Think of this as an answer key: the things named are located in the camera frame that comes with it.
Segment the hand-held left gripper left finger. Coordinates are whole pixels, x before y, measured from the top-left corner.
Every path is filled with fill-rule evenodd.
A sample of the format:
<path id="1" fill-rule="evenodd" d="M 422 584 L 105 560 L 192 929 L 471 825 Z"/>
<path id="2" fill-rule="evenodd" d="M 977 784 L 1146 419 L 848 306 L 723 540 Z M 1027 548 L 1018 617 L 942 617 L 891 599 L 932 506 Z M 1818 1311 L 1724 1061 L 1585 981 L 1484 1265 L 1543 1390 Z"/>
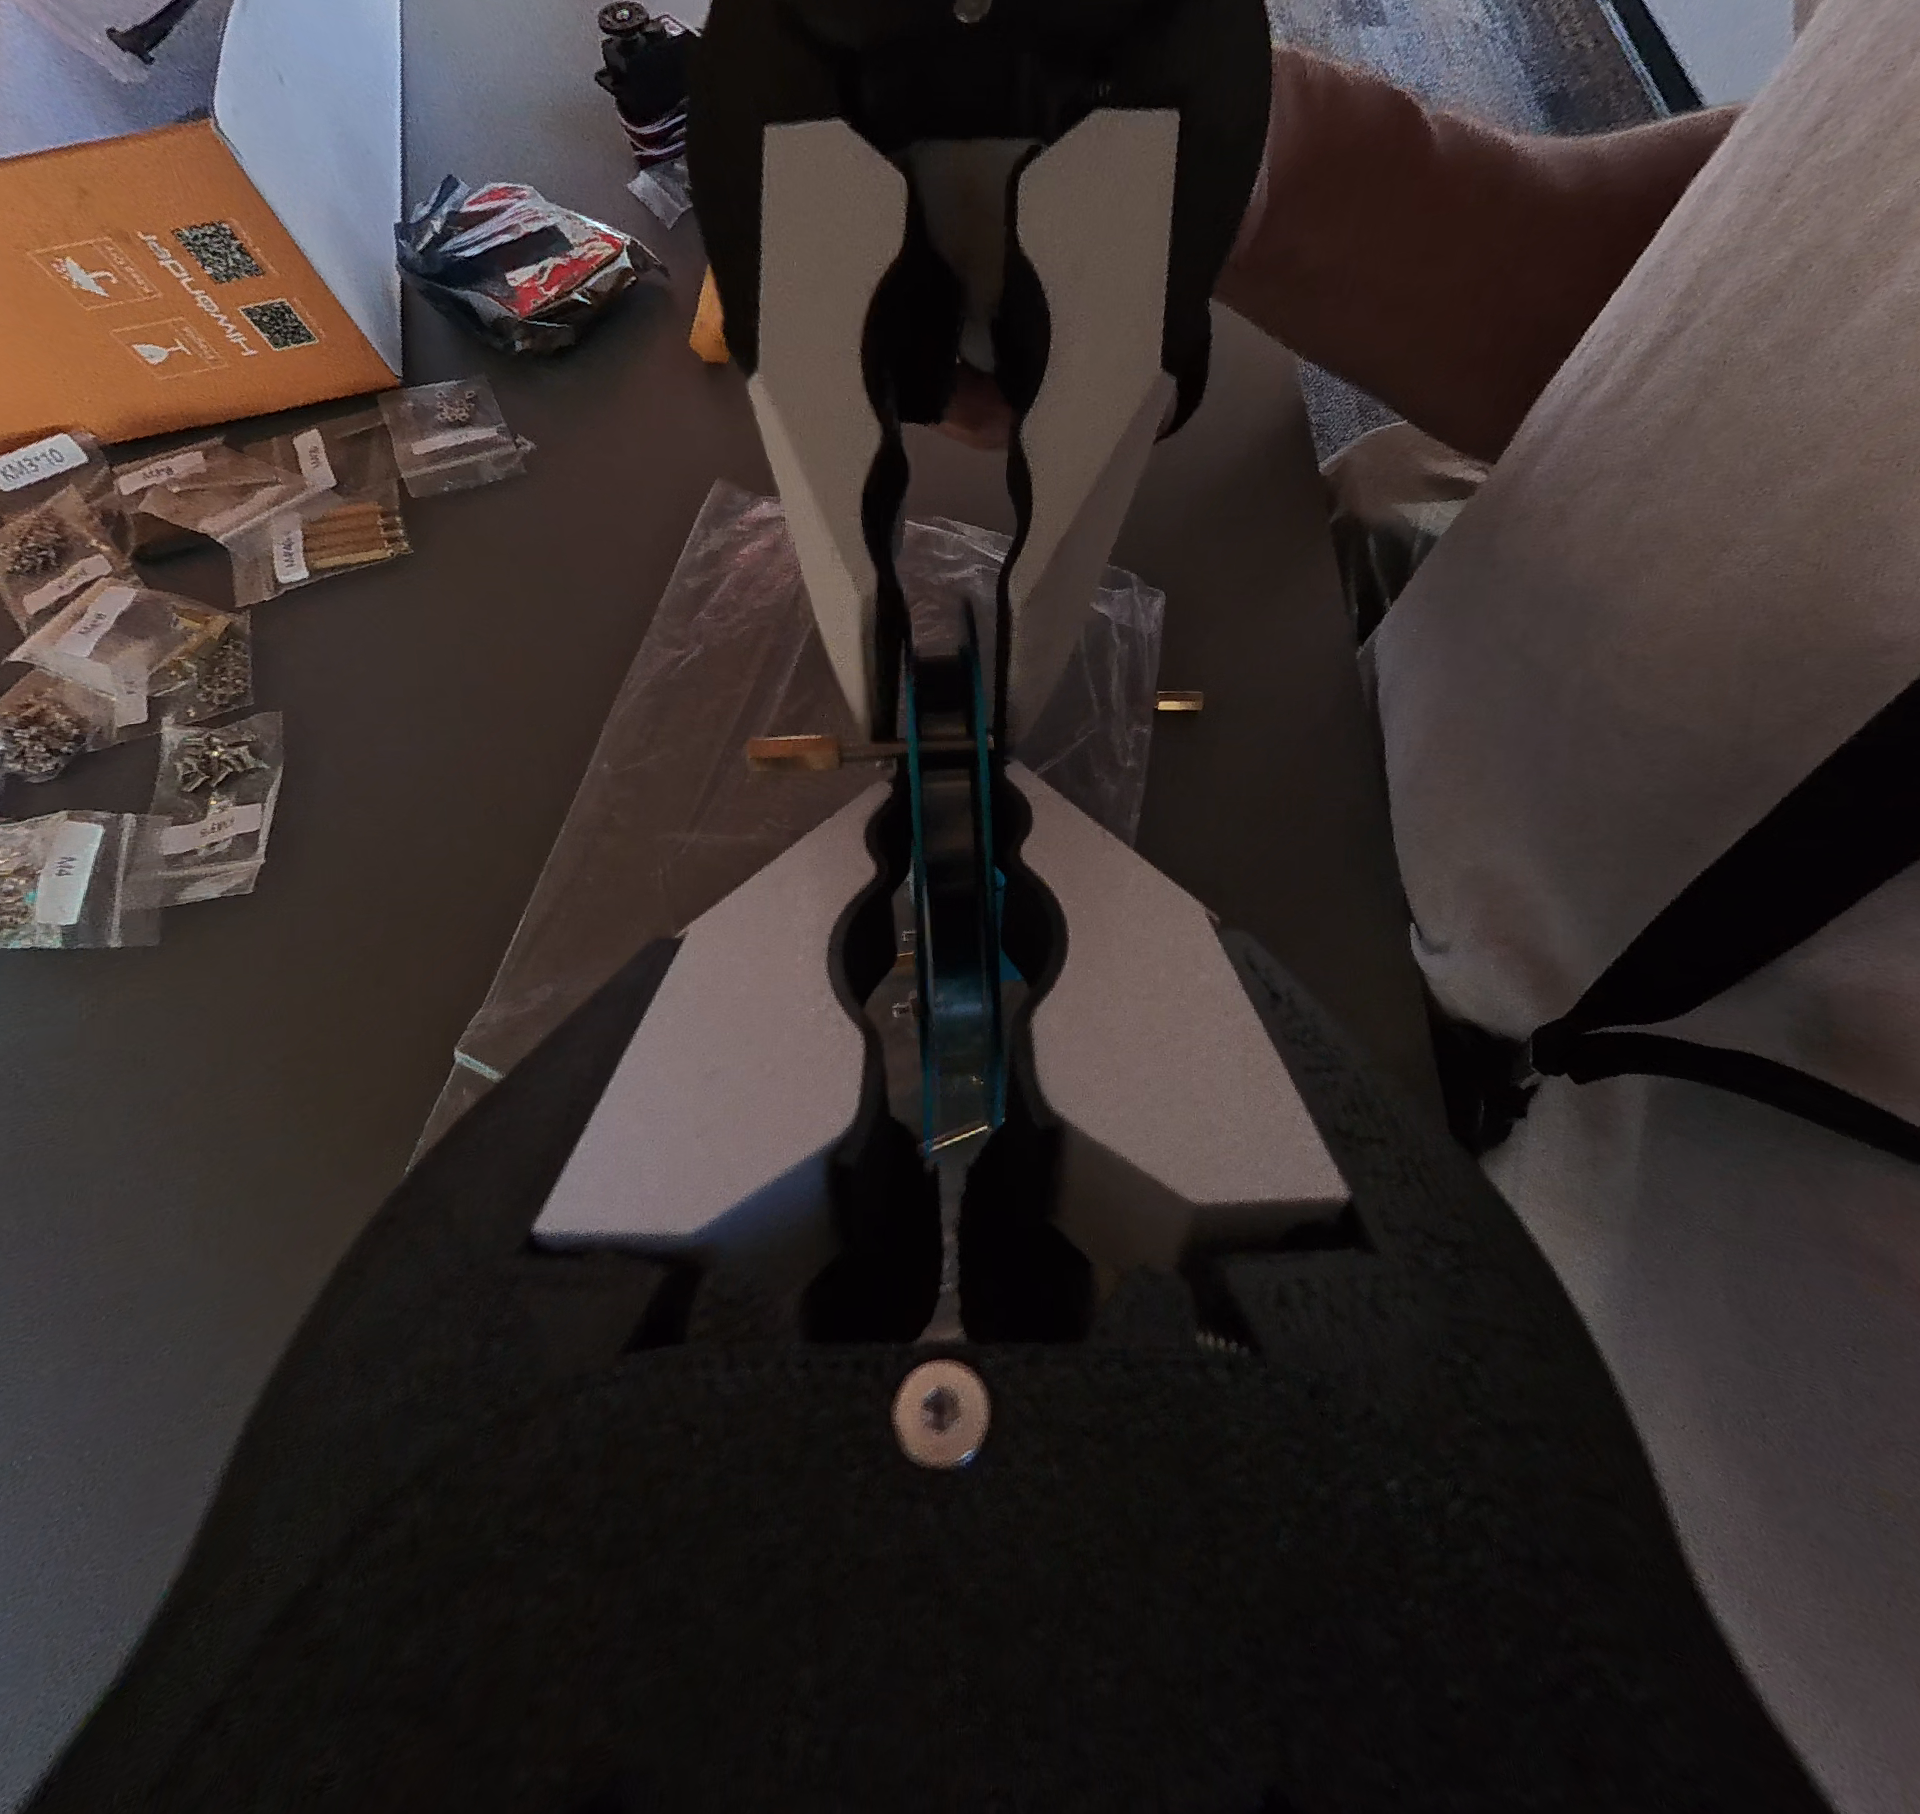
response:
<path id="1" fill-rule="evenodd" d="M 912 1342 L 942 1195 L 868 999 L 897 960 L 902 800 L 864 784 L 700 914 L 536 1213 L 545 1252 L 694 1269 L 824 1342 Z"/>

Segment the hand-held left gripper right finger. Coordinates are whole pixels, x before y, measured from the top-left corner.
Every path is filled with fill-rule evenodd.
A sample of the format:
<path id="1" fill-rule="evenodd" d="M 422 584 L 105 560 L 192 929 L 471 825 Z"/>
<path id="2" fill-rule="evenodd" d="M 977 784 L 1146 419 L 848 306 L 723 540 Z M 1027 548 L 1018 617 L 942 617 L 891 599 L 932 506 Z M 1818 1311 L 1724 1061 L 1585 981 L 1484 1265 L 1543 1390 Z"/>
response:
<path id="1" fill-rule="evenodd" d="M 1074 1342 L 1108 1283 L 1337 1221 L 1345 1178 L 1202 901 L 1039 775 L 1004 797 L 1024 998 L 964 1178 L 958 1316 L 969 1342 Z"/>

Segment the dark crumpled foil bag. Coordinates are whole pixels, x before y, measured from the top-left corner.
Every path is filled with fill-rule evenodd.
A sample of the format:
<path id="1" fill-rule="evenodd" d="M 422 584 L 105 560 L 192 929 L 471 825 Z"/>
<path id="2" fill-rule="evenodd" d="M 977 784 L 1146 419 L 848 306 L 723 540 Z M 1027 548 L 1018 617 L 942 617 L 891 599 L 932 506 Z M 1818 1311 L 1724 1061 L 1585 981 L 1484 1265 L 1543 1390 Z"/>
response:
<path id="1" fill-rule="evenodd" d="M 509 356 L 581 343 L 665 264 L 626 231 L 515 181 L 448 174 L 396 219 L 399 277 L 446 320 Z"/>

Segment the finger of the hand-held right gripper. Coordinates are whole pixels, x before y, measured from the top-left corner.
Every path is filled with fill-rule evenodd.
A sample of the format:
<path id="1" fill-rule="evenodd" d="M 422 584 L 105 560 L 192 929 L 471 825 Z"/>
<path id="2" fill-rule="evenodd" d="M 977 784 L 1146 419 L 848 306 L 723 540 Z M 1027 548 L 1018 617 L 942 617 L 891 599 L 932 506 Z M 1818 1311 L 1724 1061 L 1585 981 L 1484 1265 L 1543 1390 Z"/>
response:
<path id="1" fill-rule="evenodd" d="M 1164 315 L 1179 127 L 1170 106 L 1100 107 L 1014 181 L 1010 270 L 1027 271 L 1045 337 L 1010 448 L 1024 495 L 997 580 L 1004 754 L 1063 675 L 1176 397 Z"/>
<path id="2" fill-rule="evenodd" d="M 899 734 L 902 427 L 940 414 L 962 315 L 907 172 L 843 119 L 761 142 L 747 396 L 827 666 L 859 734 Z"/>

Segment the blue round turntable assembly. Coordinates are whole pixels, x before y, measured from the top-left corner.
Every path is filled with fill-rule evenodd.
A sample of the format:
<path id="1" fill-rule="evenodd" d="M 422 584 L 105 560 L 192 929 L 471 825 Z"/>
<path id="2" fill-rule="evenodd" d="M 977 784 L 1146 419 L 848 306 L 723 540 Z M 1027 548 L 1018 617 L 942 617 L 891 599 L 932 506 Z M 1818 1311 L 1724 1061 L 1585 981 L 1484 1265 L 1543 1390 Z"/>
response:
<path id="1" fill-rule="evenodd" d="M 953 612 L 952 646 L 909 647 L 902 680 L 920 1127 L 930 1157 L 1002 1123 L 1006 1074 L 993 701 L 976 610 L 959 602 Z"/>

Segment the black servo motor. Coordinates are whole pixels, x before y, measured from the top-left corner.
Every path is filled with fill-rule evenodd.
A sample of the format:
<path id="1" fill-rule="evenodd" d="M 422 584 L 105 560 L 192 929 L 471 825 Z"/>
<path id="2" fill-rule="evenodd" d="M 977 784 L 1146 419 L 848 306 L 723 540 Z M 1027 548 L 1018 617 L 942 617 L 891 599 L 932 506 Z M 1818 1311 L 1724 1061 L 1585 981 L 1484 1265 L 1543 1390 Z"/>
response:
<path id="1" fill-rule="evenodd" d="M 603 4 L 595 83 L 612 98 L 634 162 L 641 169 L 683 157 L 690 123 L 691 55 L 702 30 L 636 0 Z"/>

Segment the grey desk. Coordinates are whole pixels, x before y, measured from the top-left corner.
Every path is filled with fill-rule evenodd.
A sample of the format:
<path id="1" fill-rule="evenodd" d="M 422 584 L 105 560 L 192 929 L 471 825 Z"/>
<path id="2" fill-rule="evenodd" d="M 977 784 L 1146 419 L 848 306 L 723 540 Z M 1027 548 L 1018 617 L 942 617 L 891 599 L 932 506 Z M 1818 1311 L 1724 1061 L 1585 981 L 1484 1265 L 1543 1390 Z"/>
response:
<path id="1" fill-rule="evenodd" d="M 414 293 L 403 374 L 483 371 L 536 444 L 414 551 L 253 620 L 285 720 L 249 895 L 151 948 L 7 951 L 2 1764 L 15 1805 L 173 1580 L 326 1276 L 401 1178 L 717 479 L 765 492 L 737 374 L 670 266 L 578 347 L 497 356 Z M 1294 358 L 1214 320 L 1115 560 L 1164 589 L 1137 843 L 1442 1112 Z"/>

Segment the pile of small hardware bags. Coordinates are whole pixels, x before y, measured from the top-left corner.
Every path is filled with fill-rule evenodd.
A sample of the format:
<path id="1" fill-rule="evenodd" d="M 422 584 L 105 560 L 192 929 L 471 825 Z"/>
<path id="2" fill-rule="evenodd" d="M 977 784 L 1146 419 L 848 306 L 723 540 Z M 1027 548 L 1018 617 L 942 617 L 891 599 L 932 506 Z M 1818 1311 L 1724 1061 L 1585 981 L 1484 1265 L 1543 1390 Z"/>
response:
<path id="1" fill-rule="evenodd" d="M 529 453 L 481 376 L 248 444 L 110 459 L 60 430 L 5 448 L 3 791 L 145 739 L 155 773 L 127 811 L 3 817 L 3 950 L 142 945 L 173 907 L 252 891 L 284 772 L 255 613 L 407 555 L 407 499 L 515 477 Z"/>

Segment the clear plastic bag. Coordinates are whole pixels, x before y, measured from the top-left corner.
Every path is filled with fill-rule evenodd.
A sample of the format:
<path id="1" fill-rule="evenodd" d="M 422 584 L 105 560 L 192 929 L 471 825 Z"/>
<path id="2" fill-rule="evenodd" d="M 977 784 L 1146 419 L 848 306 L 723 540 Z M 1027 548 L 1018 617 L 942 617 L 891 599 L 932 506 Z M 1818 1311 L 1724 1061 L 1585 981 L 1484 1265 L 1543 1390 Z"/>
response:
<path id="1" fill-rule="evenodd" d="M 1010 536 L 907 522 L 899 580 L 933 646 L 971 604 L 991 664 Z M 1108 566 L 1024 759 L 1119 841 L 1146 793 L 1165 595 Z M 645 944 L 674 938 L 799 841 L 873 769 L 756 772 L 756 737 L 852 731 L 783 512 L 713 482 L 608 709 L 587 769 L 414 1145 L 432 1148 Z"/>

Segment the person's right forearm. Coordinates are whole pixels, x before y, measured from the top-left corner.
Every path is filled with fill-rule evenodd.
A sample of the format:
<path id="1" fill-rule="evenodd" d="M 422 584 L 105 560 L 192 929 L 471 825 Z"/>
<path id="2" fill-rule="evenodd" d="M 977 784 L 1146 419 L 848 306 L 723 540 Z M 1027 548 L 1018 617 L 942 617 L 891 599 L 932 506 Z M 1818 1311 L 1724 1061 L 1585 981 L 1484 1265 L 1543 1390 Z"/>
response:
<path id="1" fill-rule="evenodd" d="M 1493 461 L 1739 119 L 1532 135 L 1280 45 L 1215 298 L 1442 446 Z"/>

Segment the orange and white cardboard box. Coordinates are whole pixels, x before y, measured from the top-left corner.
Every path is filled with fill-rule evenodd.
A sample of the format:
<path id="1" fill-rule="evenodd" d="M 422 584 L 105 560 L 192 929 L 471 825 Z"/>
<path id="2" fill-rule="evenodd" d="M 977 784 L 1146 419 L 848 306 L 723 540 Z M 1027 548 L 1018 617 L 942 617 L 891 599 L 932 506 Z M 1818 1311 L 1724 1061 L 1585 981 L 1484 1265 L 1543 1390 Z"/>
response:
<path id="1" fill-rule="evenodd" d="M 3 0 L 3 448 L 397 384 L 401 0 Z"/>

